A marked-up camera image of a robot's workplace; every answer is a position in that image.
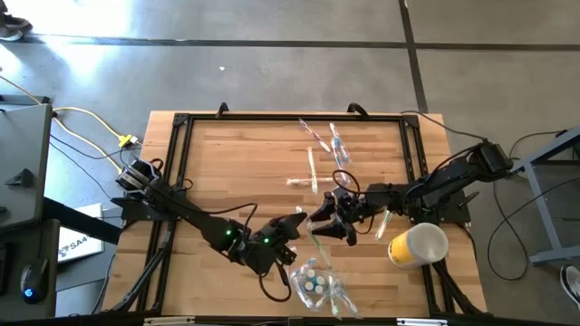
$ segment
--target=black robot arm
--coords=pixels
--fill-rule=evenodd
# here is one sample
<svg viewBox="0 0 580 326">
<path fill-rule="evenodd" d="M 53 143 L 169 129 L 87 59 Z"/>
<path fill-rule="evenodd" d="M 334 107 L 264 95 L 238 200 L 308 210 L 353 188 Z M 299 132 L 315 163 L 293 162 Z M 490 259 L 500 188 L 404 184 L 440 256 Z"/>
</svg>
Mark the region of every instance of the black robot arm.
<svg viewBox="0 0 580 326">
<path fill-rule="evenodd" d="M 292 214 L 271 219 L 258 231 L 252 233 L 247 225 L 230 218 L 213 216 L 195 206 L 185 198 L 185 189 L 171 186 L 158 168 L 144 160 L 136 160 L 126 166 L 117 178 L 117 183 L 125 191 L 126 197 L 111 201 L 123 207 L 123 218 L 128 220 L 177 221 L 183 219 L 195 226 L 209 246 L 224 255 L 230 262 L 248 266 L 259 277 L 267 274 L 272 265 L 283 273 L 282 280 L 287 283 L 282 265 L 290 265 L 296 258 L 286 244 L 297 239 L 297 227 L 306 218 L 306 213 Z M 174 230 L 168 230 L 169 239 Z M 167 254 L 163 242 L 158 252 L 146 266 L 143 275 L 131 291 L 123 298 L 115 311 L 124 311 L 131 306 L 142 285 Z"/>
<path fill-rule="evenodd" d="M 353 223 L 362 222 L 384 209 L 406 215 L 414 223 L 437 223 L 440 210 L 449 209 L 447 204 L 451 197 L 464 187 L 475 181 L 492 182 L 510 175 L 513 163 L 497 144 L 484 141 L 460 153 L 465 155 L 455 157 L 447 166 L 440 165 L 409 184 L 371 184 L 363 192 L 339 185 L 333 193 L 324 194 L 323 205 L 311 215 L 315 222 L 331 219 L 331 216 L 333 221 L 316 228 L 313 234 L 339 239 L 347 237 L 347 243 L 355 245 Z M 341 170 L 335 173 L 349 174 Z M 461 209 L 473 197 L 467 197 L 453 209 Z"/>
</svg>

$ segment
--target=wooden tabletop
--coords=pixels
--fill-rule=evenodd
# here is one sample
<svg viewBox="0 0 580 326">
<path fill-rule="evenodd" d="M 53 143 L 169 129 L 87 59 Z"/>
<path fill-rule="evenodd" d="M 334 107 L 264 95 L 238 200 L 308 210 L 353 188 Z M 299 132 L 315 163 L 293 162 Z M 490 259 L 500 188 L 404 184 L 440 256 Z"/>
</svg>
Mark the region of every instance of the wooden tabletop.
<svg viewBox="0 0 580 326">
<path fill-rule="evenodd" d="M 151 113 L 142 158 L 165 159 L 175 113 Z M 430 116 L 443 121 L 439 114 Z M 374 182 L 407 182 L 398 124 L 354 121 L 338 122 L 336 125 L 353 158 L 347 169 L 357 177 L 362 189 Z M 310 122 L 309 126 L 323 139 L 331 138 L 327 122 Z M 450 154 L 447 137 L 444 129 L 421 117 L 420 130 L 431 170 Z M 179 138 L 178 153 L 182 141 L 183 136 Z M 334 160 L 299 127 L 298 122 L 196 121 L 186 172 L 186 177 L 193 181 L 188 199 L 207 210 L 257 202 L 259 208 L 249 223 L 254 230 L 270 218 L 293 214 L 297 206 L 312 213 L 323 203 L 323 192 L 332 190 L 333 185 L 319 185 L 318 194 L 313 194 L 310 187 L 286 185 L 290 177 L 310 177 L 307 147 L 314 150 L 318 177 L 330 177 L 336 169 Z M 174 169 L 177 168 L 179 155 L 175 162 Z M 176 174 L 176 171 L 171 173 L 173 178 Z M 223 216 L 244 223 L 248 213 L 249 209 L 242 209 Z M 366 230 L 368 223 L 356 226 Z M 396 216 L 380 243 L 374 241 L 372 231 L 368 235 L 358 235 L 358 244 L 352 247 L 345 240 L 318 237 L 363 317 L 428 315 L 421 269 L 399 269 L 387 256 L 387 244 L 410 227 L 407 217 Z M 117 303 L 141 273 L 150 229 L 151 222 L 139 222 L 121 235 L 103 309 Z M 470 240 L 455 225 L 445 225 L 443 229 L 449 238 L 447 264 L 450 274 L 471 301 L 485 311 Z M 300 239 L 289 243 L 298 253 L 293 267 L 318 256 L 307 238 L 305 226 L 301 225 L 299 231 L 302 235 Z M 440 280 L 433 274 L 438 302 L 443 307 Z M 153 301 L 157 280 L 158 272 L 152 277 L 148 306 Z M 265 287 L 276 297 L 284 297 L 287 291 L 276 273 L 266 277 Z M 262 294 L 257 276 L 248 267 L 230 263 L 208 247 L 197 229 L 179 222 L 163 315 L 184 314 L 332 316 L 329 309 L 323 312 L 308 311 L 295 294 L 289 302 L 270 301 Z"/>
</svg>

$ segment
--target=cable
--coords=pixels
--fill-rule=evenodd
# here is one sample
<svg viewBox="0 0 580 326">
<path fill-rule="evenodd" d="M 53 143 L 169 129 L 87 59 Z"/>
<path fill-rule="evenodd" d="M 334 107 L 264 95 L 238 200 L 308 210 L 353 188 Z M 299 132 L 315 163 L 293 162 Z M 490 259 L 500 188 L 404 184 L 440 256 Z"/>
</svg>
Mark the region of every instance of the cable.
<svg viewBox="0 0 580 326">
<path fill-rule="evenodd" d="M 119 151 L 119 154 L 120 154 L 120 157 L 121 157 L 121 162 L 123 163 L 123 165 L 124 165 L 125 167 L 127 167 L 127 163 L 125 163 L 125 162 L 123 161 L 123 159 L 122 159 L 122 151 L 123 151 L 123 150 L 124 150 L 124 149 L 121 149 L 121 150 Z M 153 191 L 155 191 L 155 192 L 157 192 L 157 193 L 161 194 L 163 197 L 165 197 L 166 199 L 170 200 L 170 201 L 171 201 L 171 202 L 173 202 L 174 204 L 177 204 L 177 205 L 179 205 L 179 206 L 185 207 L 186 209 L 191 209 L 192 211 L 199 212 L 199 213 L 205 213 L 205 214 L 215 214 L 215 215 L 219 215 L 219 214 L 225 214 L 225 213 L 229 213 L 229 212 L 237 211 L 238 209 L 241 209 L 241 208 L 244 208 L 244 207 L 253 206 L 254 208 L 253 208 L 253 209 L 252 209 L 252 211 L 250 212 L 250 215 L 247 217 L 247 220 L 246 220 L 246 225 L 247 225 L 247 223 L 249 222 L 249 219 L 250 219 L 250 218 L 251 218 L 251 217 L 254 215 L 254 213 L 256 212 L 256 210 L 257 210 L 257 207 L 258 207 L 258 204 L 257 204 L 257 203 L 247 203 L 247 204 L 244 204 L 244 205 L 235 206 L 235 207 L 231 207 L 231 208 L 227 208 L 227 209 L 223 209 L 223 210 L 218 210 L 218 211 L 207 211 L 207 210 L 204 210 L 204 209 L 195 208 L 195 207 L 192 207 L 192 206 L 190 206 L 190 205 L 187 205 L 187 204 L 185 204 L 185 203 L 179 202 L 179 201 L 175 200 L 175 198 L 173 198 L 173 197 L 170 197 L 169 195 L 167 195 L 167 194 L 163 193 L 161 190 L 159 190 L 159 189 L 157 189 L 157 188 L 155 188 L 155 187 L 151 187 L 151 189 L 153 189 Z"/>
<path fill-rule="evenodd" d="M 354 225 L 353 225 L 354 232 L 356 232 L 359 235 L 368 235 L 371 232 L 371 230 L 372 230 L 372 224 L 374 224 L 374 217 L 375 216 L 372 216 L 371 217 L 371 224 L 369 225 L 369 229 L 368 230 L 366 230 L 364 232 L 361 232 L 361 231 L 357 230 L 356 227 L 354 227 Z"/>
<path fill-rule="evenodd" d="M 499 204 L 498 191 L 497 191 L 497 187 L 496 187 L 496 181 L 494 181 L 492 183 L 492 186 L 493 186 L 493 198 L 496 201 L 496 205 L 498 206 L 499 213 L 501 214 L 501 217 L 503 218 L 502 223 L 504 223 L 504 222 L 507 223 L 507 225 L 509 226 L 509 228 L 513 232 L 514 236 L 516 237 L 517 241 L 519 242 L 519 245 L 522 248 L 522 252 L 524 253 L 524 261 L 526 262 L 526 264 L 524 265 L 524 270 L 522 271 L 522 273 L 520 275 L 516 276 L 516 277 L 506 277 L 506 276 L 502 276 L 502 275 L 500 275 L 496 271 L 496 269 L 493 267 L 493 264 L 491 263 L 491 257 L 490 257 L 490 254 L 489 254 L 489 248 L 490 248 L 490 244 L 491 244 L 491 238 L 495 235 L 495 232 L 497 232 L 497 229 L 496 229 L 496 230 L 494 230 L 494 233 L 489 238 L 490 241 L 488 243 L 488 264 L 489 264 L 489 268 L 491 268 L 491 272 L 493 272 L 497 277 L 499 277 L 500 279 L 502 279 L 504 281 L 517 281 L 517 280 L 522 279 L 526 275 L 527 268 L 529 267 L 529 261 L 527 260 L 527 257 L 528 257 L 527 249 L 524 246 L 524 242 L 519 237 L 519 234 L 517 233 L 517 231 L 514 228 L 514 226 L 511 225 L 511 223 L 508 221 L 508 218 L 506 217 L 506 213 L 504 213 L 503 208 L 501 208 L 501 205 Z"/>
<path fill-rule="evenodd" d="M 431 121 L 431 122 L 439 125 L 440 127 L 444 128 L 445 130 L 451 131 L 451 132 L 456 133 L 458 135 L 469 136 L 469 137 L 473 137 L 475 139 L 481 139 L 483 141 L 488 141 L 488 139 L 486 139 L 485 137 L 481 137 L 481 136 L 478 136 L 478 135 L 475 135 L 475 134 L 472 134 L 472 133 L 468 133 L 468 132 L 465 132 L 465 131 L 458 131 L 458 130 L 452 129 L 450 127 L 447 127 L 444 124 L 442 124 L 442 123 L 440 123 L 440 122 L 438 122 L 438 121 L 436 121 L 436 120 L 428 117 L 427 115 L 425 115 L 425 114 L 423 114 L 423 113 L 421 113 L 419 111 L 416 111 L 416 110 L 405 110 L 405 111 L 403 111 L 401 113 L 415 113 L 415 114 L 419 114 L 423 118 L 425 118 L 425 119 L 427 119 L 427 120 L 429 120 L 429 121 Z"/>
<path fill-rule="evenodd" d="M 487 255 L 488 255 L 488 264 L 489 264 L 489 267 L 491 268 L 491 271 L 492 271 L 492 272 L 493 272 L 493 273 L 494 273 L 494 274 L 495 274 L 497 277 L 499 277 L 499 278 L 501 278 L 502 280 L 505 280 L 505 281 L 516 281 L 516 280 L 519 280 L 519 279 L 521 279 L 521 278 L 523 278 L 523 277 L 524 277 L 524 275 L 525 275 L 525 274 L 526 274 L 526 272 L 527 272 L 527 268 L 529 267 L 529 261 L 527 260 L 527 250 L 526 250 L 526 248 L 524 247 L 524 244 L 523 244 L 523 242 L 521 241 L 521 239 L 520 239 L 519 235 L 517 234 L 516 230 L 515 230 L 515 229 L 514 229 L 514 227 L 511 225 L 511 223 L 509 223 L 509 218 L 511 218 L 512 216 L 514 216 L 515 214 L 517 214 L 519 211 L 521 211 L 522 209 L 524 209 L 524 207 L 526 207 L 527 205 L 529 205 L 529 204 L 531 204 L 531 203 L 535 202 L 535 201 L 536 201 L 536 199 L 540 198 L 541 196 L 545 195 L 546 193 L 548 193 L 548 192 L 550 192 L 550 191 L 552 191 L 552 190 L 554 190 L 554 189 L 556 189 L 556 188 L 558 188 L 558 187 L 561 187 L 561 186 L 563 186 L 563 185 L 566 185 L 566 184 L 568 184 L 568 183 L 570 183 L 570 182 L 577 181 L 577 180 L 580 180 L 580 177 L 575 177 L 575 178 L 569 179 L 569 180 L 567 180 L 567 181 L 564 181 L 564 182 L 562 182 L 562 183 L 559 183 L 559 184 L 557 184 L 557 185 L 555 185 L 555 186 L 553 186 L 553 187 L 550 187 L 550 188 L 548 188 L 547 190 L 545 190 L 544 192 L 542 192 L 542 193 L 541 193 L 541 194 L 539 194 L 538 196 L 536 196 L 536 197 L 533 197 L 532 199 L 528 200 L 528 201 L 527 201 L 527 202 L 526 202 L 524 205 L 520 206 L 518 209 L 516 209 L 516 210 L 515 210 L 513 213 L 511 213 L 511 214 L 510 214 L 510 215 L 508 215 L 508 216 L 506 216 L 506 215 L 504 214 L 503 210 L 501 209 L 501 206 L 500 206 L 500 204 L 499 204 L 498 197 L 497 197 L 497 192 L 496 192 L 496 188 L 495 188 L 495 182 L 493 183 L 493 186 L 494 186 L 494 198 L 496 199 L 496 204 L 498 204 L 499 212 L 501 213 L 501 215 L 502 215 L 502 217 L 503 217 L 503 221 L 501 221 L 501 222 L 498 224 L 498 226 L 497 226 L 497 227 L 494 229 L 494 231 L 493 231 L 493 232 L 491 233 L 491 235 L 489 236 L 489 239 L 488 239 L 488 252 L 487 252 Z M 511 277 L 511 278 L 509 278 L 509 277 L 504 277 L 504 276 L 500 275 L 500 274 L 499 274 L 499 273 L 496 271 L 496 269 L 493 267 L 493 264 L 491 263 L 491 259 L 490 259 L 490 254 L 489 254 L 489 253 L 490 253 L 490 248 L 491 248 L 491 242 L 492 242 L 492 240 L 493 240 L 493 237 L 495 236 L 495 234 L 498 232 L 499 228 L 500 228 L 502 225 L 504 225 L 504 223 L 507 223 L 507 224 L 509 225 L 509 227 L 512 229 L 512 231 L 514 232 L 514 235 L 516 236 L 517 240 L 519 241 L 520 245 L 522 246 L 522 249 L 523 249 L 523 251 L 524 251 L 524 254 L 525 254 L 525 256 L 526 256 L 526 266 L 525 266 L 525 269 L 524 269 L 524 271 L 522 272 L 522 274 L 520 274 L 520 275 L 519 275 L 519 276 L 517 276 L 517 277 Z"/>
<path fill-rule="evenodd" d="M 83 167 L 81 167 L 81 165 L 79 165 L 79 163 L 77 163 L 74 159 L 72 159 L 70 156 L 66 155 L 66 153 L 64 153 L 61 149 L 57 148 L 52 142 L 49 142 L 49 144 L 56 150 L 60 151 L 61 154 L 63 154 L 66 158 L 68 158 L 72 163 L 74 163 L 75 166 L 77 166 L 77 168 L 81 169 L 82 172 L 84 172 L 84 174 L 86 174 L 88 177 L 90 177 L 92 179 L 92 181 L 94 181 L 94 183 L 97 184 L 97 186 L 99 186 L 99 188 L 101 189 L 102 193 L 105 194 L 106 197 L 108 197 L 109 199 L 111 199 L 111 196 L 109 196 L 109 194 L 107 194 L 107 192 L 105 191 L 105 189 L 101 186 L 101 184 L 99 183 L 99 181 L 97 181 L 97 179 L 95 179 L 94 177 L 91 176 L 91 174 L 89 174 L 89 172 L 87 172 L 87 170 L 85 170 Z"/>
<path fill-rule="evenodd" d="M 510 159 L 521 159 L 521 158 L 512 157 L 512 154 L 514 153 L 514 149 L 516 148 L 517 144 L 524 139 L 527 139 L 527 138 L 530 138 L 533 136 L 540 136 L 540 135 L 553 135 L 553 134 L 557 134 L 560 132 L 562 132 L 562 130 L 543 131 L 543 132 L 535 132 L 535 133 L 527 134 L 526 136 L 523 136 L 520 139 L 516 140 L 516 142 L 514 142 L 514 145 L 511 146 L 511 149 L 509 150 L 509 154 L 507 155 L 507 157 Z M 520 181 L 527 181 L 526 177 L 519 176 L 517 173 L 514 173 L 514 177 Z"/>
<path fill-rule="evenodd" d="M 279 262 L 275 262 L 277 267 L 280 267 L 280 263 Z M 270 294 L 266 288 L 264 287 L 264 277 L 266 277 L 268 275 L 268 272 L 266 273 L 260 273 L 257 277 L 259 283 L 260 283 L 260 289 L 262 289 L 262 292 L 264 293 L 264 295 L 272 300 L 273 302 L 287 302 L 288 300 L 290 300 L 290 297 L 292 296 L 292 288 L 290 287 L 290 283 L 286 284 L 286 287 L 288 288 L 288 295 L 282 299 L 280 298 L 276 298 L 275 296 L 273 296 L 272 294 Z"/>
<path fill-rule="evenodd" d="M 114 152 L 112 152 L 111 154 L 107 154 L 106 156 L 103 156 L 103 157 L 94 157 L 94 156 L 92 156 L 92 155 L 89 155 L 89 154 L 86 154 L 86 153 L 83 153 L 83 152 L 81 152 L 80 150 L 78 150 L 77 148 L 75 148 L 73 145 L 69 145 L 69 144 L 67 144 L 66 142 L 64 142 L 64 141 L 62 141 L 62 140 L 60 140 L 60 139 L 56 138 L 56 137 L 55 137 L 55 136 L 53 136 L 53 135 L 51 135 L 51 138 L 53 138 L 54 140 L 56 140 L 56 141 L 60 142 L 60 143 L 61 143 L 61 144 L 63 144 L 64 146 L 68 147 L 69 149 L 72 149 L 72 150 L 74 150 L 75 152 L 77 152 L 77 153 L 79 153 L 79 154 L 81 154 L 81 155 L 83 155 L 83 156 L 85 156 L 85 157 L 87 157 L 87 158 L 92 158 L 92 159 L 104 159 L 104 158 L 110 158 L 111 156 L 113 156 L 113 155 L 115 155 L 115 154 L 118 154 L 118 153 L 121 153 L 121 152 L 123 151 L 123 149 L 121 149 L 121 150 L 114 151 Z M 141 149 L 141 148 L 126 149 L 126 150 L 138 150 L 138 149 Z"/>
<path fill-rule="evenodd" d="M 356 185 L 356 190 L 352 190 L 348 187 L 343 186 L 339 181 L 338 178 L 336 177 L 336 174 L 338 173 L 344 173 L 345 175 L 349 176 L 354 184 Z M 359 195 L 368 195 L 368 194 L 384 194 L 384 193 L 389 193 L 389 192 L 396 192 L 399 193 L 401 195 L 403 195 L 403 193 L 401 191 L 395 190 L 395 189 L 389 189 L 389 190 L 377 190 L 377 191 L 361 191 L 361 185 L 359 184 L 358 180 L 356 179 L 356 177 L 353 176 L 353 174 L 347 170 L 343 170 L 343 169 L 336 169 L 333 171 L 333 181 L 336 184 L 337 187 L 339 187 L 342 190 L 346 190 L 350 193 L 355 194 L 356 196 Z"/>
<path fill-rule="evenodd" d="M 257 210 L 257 204 L 256 203 L 247 204 L 247 206 L 250 206 L 250 205 L 254 205 L 254 208 L 252 208 L 252 210 L 250 211 L 250 214 L 247 216 L 246 222 L 244 223 L 244 229 L 242 230 L 242 242 L 244 242 L 244 244 L 246 243 L 246 240 L 249 237 L 249 235 L 246 234 L 247 224 L 250 222 L 250 219 L 252 218 L 252 216 L 254 216 L 254 213 Z"/>
<path fill-rule="evenodd" d="M 107 267 L 107 273 L 105 275 L 105 280 L 102 283 L 101 291 L 99 292 L 99 297 L 97 297 L 97 302 L 94 304 L 94 308 L 92 308 L 91 314 L 94 314 L 97 311 L 97 308 L 99 308 L 99 303 L 101 303 L 102 296 L 105 294 L 105 289 L 107 288 L 107 285 L 109 284 L 109 273 L 111 272 L 112 261 L 116 255 L 117 254 L 113 254 L 111 256 L 111 260 L 109 261 L 109 267 Z"/>
<path fill-rule="evenodd" d="M 511 155 L 514 152 L 514 149 L 516 148 L 517 144 L 527 138 L 533 137 L 533 136 L 540 136 L 540 135 L 552 135 L 552 134 L 557 134 L 562 132 L 562 130 L 555 130 L 555 131 L 544 131 L 544 132 L 535 132 L 535 133 L 531 133 L 528 134 L 524 137 L 521 137 L 520 139 L 516 140 L 516 142 L 514 143 L 514 145 L 512 145 L 511 149 L 509 150 L 509 155 L 507 156 L 508 158 L 511 158 Z"/>
<path fill-rule="evenodd" d="M 39 100 L 37 100 L 31 93 L 29 93 L 28 91 L 26 91 L 24 88 L 16 85 L 15 83 L 13 83 L 11 81 L 8 81 L 8 79 L 6 79 L 6 77 L 0 76 L 0 78 L 2 78 L 5 82 L 11 84 L 12 86 L 16 87 L 18 90 L 20 90 L 24 94 L 28 95 L 29 98 L 31 98 L 33 101 L 35 101 L 39 105 L 42 104 Z"/>
<path fill-rule="evenodd" d="M 75 110 L 75 111 L 79 111 L 82 113 L 86 113 L 91 115 L 92 117 L 94 117 L 97 121 L 99 121 L 103 126 L 105 126 L 105 128 L 111 132 L 111 134 L 113 134 L 115 137 L 117 137 L 119 140 L 122 140 L 123 136 L 118 134 L 117 132 L 115 132 L 115 130 L 113 130 L 108 124 L 107 122 L 103 121 L 98 115 L 92 113 L 89 110 L 85 110 L 85 109 L 81 109 L 81 108 L 75 108 L 75 107 L 60 107 L 60 108 L 56 108 L 53 109 L 53 111 L 59 111 L 59 110 Z"/>
<path fill-rule="evenodd" d="M 60 122 L 58 119 L 54 118 L 54 121 L 56 121 L 56 123 L 58 123 L 59 126 L 61 126 L 62 129 L 64 129 L 64 131 L 66 131 L 67 133 L 73 135 L 74 137 L 84 141 L 85 143 L 93 146 L 95 149 L 97 149 L 103 156 L 107 156 L 107 153 L 105 153 L 100 147 L 98 147 L 97 145 L 95 145 L 94 143 L 92 143 L 90 140 L 86 139 L 85 137 L 70 131 L 68 128 L 64 127 L 63 123 Z M 115 161 L 113 161 L 111 158 L 107 157 L 107 159 L 111 162 L 111 164 L 117 168 L 117 172 L 119 172 L 119 174 L 122 172 L 122 169 L 117 165 L 117 163 L 115 163 Z"/>
<path fill-rule="evenodd" d="M 473 240 L 473 235 L 471 235 L 471 232 L 464 225 L 462 225 L 460 223 L 456 223 L 456 225 L 461 230 L 463 230 L 463 232 L 468 236 L 469 240 L 471 241 L 471 246 L 473 247 L 473 255 L 475 256 L 475 260 L 477 261 L 478 260 L 478 251 L 476 250 L 476 247 L 475 247 L 475 240 Z"/>
</svg>

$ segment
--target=transparent plastic stick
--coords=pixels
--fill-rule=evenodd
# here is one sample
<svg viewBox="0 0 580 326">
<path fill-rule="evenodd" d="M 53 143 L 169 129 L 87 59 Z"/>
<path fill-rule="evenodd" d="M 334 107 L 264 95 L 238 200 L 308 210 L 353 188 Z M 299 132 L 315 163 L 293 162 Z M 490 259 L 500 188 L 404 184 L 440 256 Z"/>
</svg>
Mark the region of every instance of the transparent plastic stick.
<svg viewBox="0 0 580 326">
<path fill-rule="evenodd" d="M 330 143 L 333 147 L 333 156 L 334 156 L 334 162 L 336 162 L 336 166 L 338 167 L 338 169 L 343 169 L 343 163 L 341 162 L 340 156 L 340 141 L 338 140 L 338 138 L 333 138 L 333 140 L 331 140 Z M 349 182 L 349 179 L 346 177 L 346 175 L 344 173 L 341 173 L 341 179 L 343 180 L 343 185 L 346 185 Z"/>
<path fill-rule="evenodd" d="M 351 161 L 351 156 L 349 155 L 348 150 L 346 150 L 346 147 L 344 145 L 343 140 L 341 139 L 341 136 L 338 134 L 338 129 L 332 122 L 330 124 L 330 131 L 333 133 L 333 136 L 338 139 L 338 142 L 340 144 L 339 149 L 341 150 L 344 162 L 349 163 Z"/>
<path fill-rule="evenodd" d="M 326 254 L 326 251 L 324 250 L 323 246 L 320 244 L 320 241 L 318 241 L 316 236 L 313 235 L 312 230 L 314 230 L 314 229 L 315 229 L 314 223 L 310 220 L 310 217 L 307 217 L 306 218 L 306 230 L 308 230 L 308 236 L 310 237 L 310 240 L 312 240 L 312 242 L 316 246 L 316 250 L 318 251 L 318 254 L 320 254 L 320 256 L 323 257 L 324 263 L 326 264 L 326 268 L 330 271 L 333 268 L 330 265 L 330 258 L 328 257 L 328 254 Z"/>
<path fill-rule="evenodd" d="M 333 182 L 331 177 L 319 177 L 316 179 L 316 183 L 329 183 Z M 312 184 L 311 178 L 306 179 L 287 179 L 286 185 L 287 186 L 310 186 Z"/>
<path fill-rule="evenodd" d="M 384 235 L 384 232 L 387 230 L 387 225 L 389 224 L 389 222 L 391 222 L 391 218 L 392 218 L 392 212 L 388 209 L 385 209 L 384 210 L 384 217 L 382 218 L 381 225 L 379 226 L 377 233 L 374 234 L 375 241 L 381 240 L 382 235 Z"/>
<path fill-rule="evenodd" d="M 310 172 L 312 173 L 312 192 L 318 194 L 318 182 L 316 182 L 316 169 L 314 168 L 314 156 L 312 148 L 308 148 L 308 162 L 310 163 Z"/>
<path fill-rule="evenodd" d="M 326 150 L 327 152 L 330 153 L 330 149 L 328 148 L 328 145 L 326 145 L 326 143 L 324 143 L 324 140 L 322 138 L 320 138 L 320 136 L 318 136 L 318 134 L 316 133 L 316 131 L 310 129 L 310 127 L 308 127 L 308 125 L 306 124 L 306 122 L 302 119 L 298 119 L 298 121 L 300 121 L 300 126 L 302 126 L 302 128 L 308 132 L 309 134 L 312 135 L 312 137 L 314 138 L 314 140 L 318 141 L 318 143 L 320 144 L 320 146 Z"/>
</svg>

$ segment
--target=metal stand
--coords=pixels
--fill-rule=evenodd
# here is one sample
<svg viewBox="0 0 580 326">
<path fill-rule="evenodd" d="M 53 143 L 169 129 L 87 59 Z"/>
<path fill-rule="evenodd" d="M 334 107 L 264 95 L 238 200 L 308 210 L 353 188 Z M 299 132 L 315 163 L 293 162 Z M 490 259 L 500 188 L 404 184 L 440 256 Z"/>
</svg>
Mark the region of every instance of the metal stand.
<svg viewBox="0 0 580 326">
<path fill-rule="evenodd" d="M 512 172 L 526 172 L 529 185 L 532 189 L 532 194 L 534 197 L 537 197 L 537 209 L 542 217 L 542 223 L 544 224 L 550 244 L 552 245 L 552 250 L 530 256 L 529 260 L 532 264 L 541 264 L 560 259 L 580 257 L 580 245 L 562 247 L 560 244 L 560 239 L 558 238 L 558 234 L 554 228 L 554 222 L 552 221 L 552 216 L 550 215 L 546 199 L 544 196 L 541 196 L 543 190 L 537 180 L 537 173 L 535 171 L 535 165 L 542 164 L 542 161 L 552 158 L 554 155 L 565 149 L 572 148 L 578 142 L 580 142 L 580 126 L 558 136 L 552 141 L 552 143 L 536 153 L 519 160 L 511 170 Z"/>
</svg>

